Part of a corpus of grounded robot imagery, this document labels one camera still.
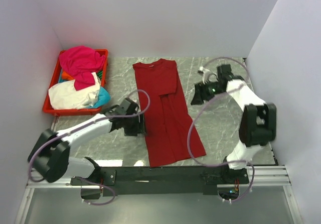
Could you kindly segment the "dark red t shirt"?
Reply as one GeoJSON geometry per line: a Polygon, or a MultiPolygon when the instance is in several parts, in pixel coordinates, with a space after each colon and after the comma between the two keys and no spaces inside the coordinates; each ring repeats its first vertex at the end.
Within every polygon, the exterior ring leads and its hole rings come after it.
{"type": "Polygon", "coordinates": [[[144,113],[150,167],[206,155],[198,132],[191,127],[177,64],[159,59],[133,65],[138,97],[144,113]]]}

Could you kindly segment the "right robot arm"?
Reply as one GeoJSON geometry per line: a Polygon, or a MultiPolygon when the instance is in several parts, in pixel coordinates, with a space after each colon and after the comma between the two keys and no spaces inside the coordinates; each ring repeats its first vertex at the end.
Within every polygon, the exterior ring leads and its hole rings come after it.
{"type": "Polygon", "coordinates": [[[247,162],[276,137],[277,108],[259,98],[248,86],[245,79],[232,72],[229,64],[217,67],[216,81],[211,82],[214,74],[201,66],[198,73],[202,81],[195,84],[192,105],[201,105],[214,97],[228,93],[239,105],[243,114],[239,127],[239,141],[233,151],[223,160],[220,177],[225,183],[232,183],[241,177],[247,162]]]}

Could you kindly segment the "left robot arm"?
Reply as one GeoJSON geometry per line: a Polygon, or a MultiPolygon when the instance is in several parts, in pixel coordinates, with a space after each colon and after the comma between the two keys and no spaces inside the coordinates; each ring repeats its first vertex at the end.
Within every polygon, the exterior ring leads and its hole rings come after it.
{"type": "Polygon", "coordinates": [[[61,177],[83,178],[88,184],[102,184],[101,167],[90,157],[74,158],[70,154],[81,145],[113,131],[123,129],[125,136],[146,135],[144,111],[125,98],[102,113],[73,127],[57,132],[46,129],[39,136],[28,156],[30,169],[35,169],[42,181],[56,182],[61,177]]]}

